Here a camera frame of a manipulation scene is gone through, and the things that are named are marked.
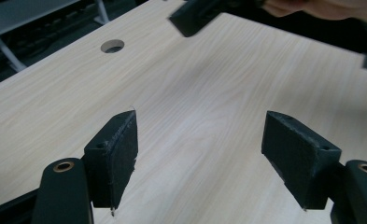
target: human hand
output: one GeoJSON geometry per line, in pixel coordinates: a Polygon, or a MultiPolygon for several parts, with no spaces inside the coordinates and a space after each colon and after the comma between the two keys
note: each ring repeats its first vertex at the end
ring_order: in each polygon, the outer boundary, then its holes
{"type": "Polygon", "coordinates": [[[325,20],[357,18],[367,21],[367,0],[266,0],[262,7],[276,17],[305,11],[325,20]]]}

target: light wood grain surface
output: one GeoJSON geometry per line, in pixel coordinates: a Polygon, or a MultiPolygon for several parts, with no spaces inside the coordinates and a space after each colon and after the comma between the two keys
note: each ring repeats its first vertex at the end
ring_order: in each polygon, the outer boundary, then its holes
{"type": "Polygon", "coordinates": [[[303,211],[262,156],[265,113],[367,161],[362,56],[227,14],[184,38],[167,20],[181,4],[150,1],[0,84],[0,203],[134,108],[135,172],[96,223],[331,223],[331,203],[303,211]],[[103,53],[110,39],[125,47],[103,53]]]}

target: wooden workbench top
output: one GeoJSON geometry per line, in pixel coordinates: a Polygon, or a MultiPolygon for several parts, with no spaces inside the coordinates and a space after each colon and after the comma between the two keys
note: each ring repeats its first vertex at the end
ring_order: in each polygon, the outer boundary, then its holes
{"type": "Polygon", "coordinates": [[[95,223],[330,223],[332,204],[303,211],[261,154],[265,114],[367,161],[362,56],[227,14],[184,38],[167,20],[181,4],[147,2],[0,84],[0,204],[134,108],[135,171],[95,223]],[[103,53],[111,39],[124,48],[103,53]]]}

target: dark floor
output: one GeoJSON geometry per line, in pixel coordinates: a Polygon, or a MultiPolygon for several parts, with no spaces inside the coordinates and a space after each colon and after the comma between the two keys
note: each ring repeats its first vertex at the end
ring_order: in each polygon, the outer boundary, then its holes
{"type": "MultiPolygon", "coordinates": [[[[134,0],[104,0],[104,3],[110,20],[136,6],[134,0]]],[[[101,27],[93,20],[97,15],[95,4],[74,6],[1,37],[19,60],[30,66],[101,27]]],[[[0,82],[16,74],[7,63],[0,52],[0,82]]]]}

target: workbench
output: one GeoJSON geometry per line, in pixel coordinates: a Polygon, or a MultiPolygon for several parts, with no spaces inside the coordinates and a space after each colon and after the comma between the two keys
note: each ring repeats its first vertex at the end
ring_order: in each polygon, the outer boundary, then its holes
{"type": "Polygon", "coordinates": [[[0,204],[134,109],[135,171],[95,223],[331,222],[331,202],[305,212],[261,154],[265,115],[298,119],[342,164],[367,161],[363,56],[227,14],[185,38],[167,20],[182,4],[146,2],[0,83],[0,204]],[[102,52],[113,39],[123,48],[102,52]]]}

